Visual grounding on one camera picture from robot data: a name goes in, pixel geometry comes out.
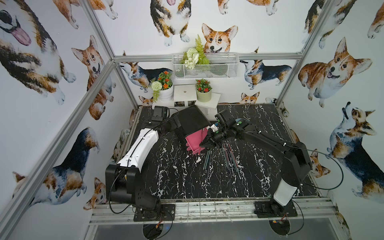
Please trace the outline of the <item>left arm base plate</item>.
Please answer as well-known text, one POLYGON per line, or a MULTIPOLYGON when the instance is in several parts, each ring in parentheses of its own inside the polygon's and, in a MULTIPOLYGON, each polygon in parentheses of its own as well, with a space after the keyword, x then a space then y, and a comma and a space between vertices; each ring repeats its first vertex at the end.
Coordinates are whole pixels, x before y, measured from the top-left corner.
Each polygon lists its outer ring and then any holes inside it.
POLYGON ((160 204, 154 210, 136 209, 134 222, 174 221, 175 204, 160 204))

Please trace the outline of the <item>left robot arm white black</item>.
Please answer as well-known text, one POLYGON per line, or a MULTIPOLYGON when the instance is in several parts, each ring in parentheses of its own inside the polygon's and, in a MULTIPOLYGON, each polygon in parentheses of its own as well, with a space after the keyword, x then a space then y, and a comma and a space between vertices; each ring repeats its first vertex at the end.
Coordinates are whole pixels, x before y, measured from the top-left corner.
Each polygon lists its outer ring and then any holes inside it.
POLYGON ((130 150, 116 164, 106 168, 106 199, 112 203, 135 206, 144 211, 156 212, 160 199, 145 190, 141 176, 142 167, 153 146, 160 137, 181 127, 177 116, 163 121, 150 120, 140 133, 130 150))

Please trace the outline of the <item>red pencil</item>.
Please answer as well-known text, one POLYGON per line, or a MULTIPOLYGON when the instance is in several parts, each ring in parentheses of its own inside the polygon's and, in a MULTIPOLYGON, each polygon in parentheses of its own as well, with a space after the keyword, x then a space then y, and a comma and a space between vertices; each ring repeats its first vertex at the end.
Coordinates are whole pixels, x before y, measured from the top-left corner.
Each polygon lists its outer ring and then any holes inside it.
POLYGON ((228 151, 230 153, 230 158, 231 158, 231 160, 233 162, 234 168, 235 168, 236 172, 238 172, 239 171, 239 166, 238 166, 238 163, 237 163, 237 161, 235 159, 235 155, 234 155, 233 149, 232 149, 232 147, 231 147, 231 145, 229 143, 227 143, 227 148, 228 148, 228 151))

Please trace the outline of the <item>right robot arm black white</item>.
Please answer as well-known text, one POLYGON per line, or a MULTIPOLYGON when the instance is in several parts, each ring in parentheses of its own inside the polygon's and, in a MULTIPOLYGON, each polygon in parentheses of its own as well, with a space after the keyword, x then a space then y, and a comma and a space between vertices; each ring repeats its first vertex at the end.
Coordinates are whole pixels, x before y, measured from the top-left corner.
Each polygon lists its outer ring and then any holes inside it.
POLYGON ((312 162, 304 143, 287 142, 258 128, 249 120, 234 118, 227 110, 215 115, 217 123, 210 127, 200 144, 204 148, 219 146, 225 140, 248 141, 271 154, 280 165, 280 182, 273 193, 271 206, 284 208, 312 170, 312 162))

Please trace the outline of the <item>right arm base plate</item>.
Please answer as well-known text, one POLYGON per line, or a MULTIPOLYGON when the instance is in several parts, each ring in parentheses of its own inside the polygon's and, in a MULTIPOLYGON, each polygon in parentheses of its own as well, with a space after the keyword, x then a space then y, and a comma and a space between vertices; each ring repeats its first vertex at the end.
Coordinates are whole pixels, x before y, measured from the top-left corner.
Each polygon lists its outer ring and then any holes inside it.
POLYGON ((293 201, 290 201, 286 206, 281 206, 275 200, 256 201, 254 207, 254 214, 258 218, 282 218, 283 216, 290 218, 298 216, 293 201))

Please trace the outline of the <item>black drawer cabinet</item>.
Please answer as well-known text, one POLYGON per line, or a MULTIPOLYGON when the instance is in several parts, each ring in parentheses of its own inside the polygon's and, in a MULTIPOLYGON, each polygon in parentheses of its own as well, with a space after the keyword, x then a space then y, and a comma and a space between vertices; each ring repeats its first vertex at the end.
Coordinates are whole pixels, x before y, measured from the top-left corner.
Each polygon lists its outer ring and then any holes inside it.
POLYGON ((186 137, 210 125, 210 121, 197 106, 191 106, 171 115, 180 125, 176 129, 178 139, 186 144, 186 137))

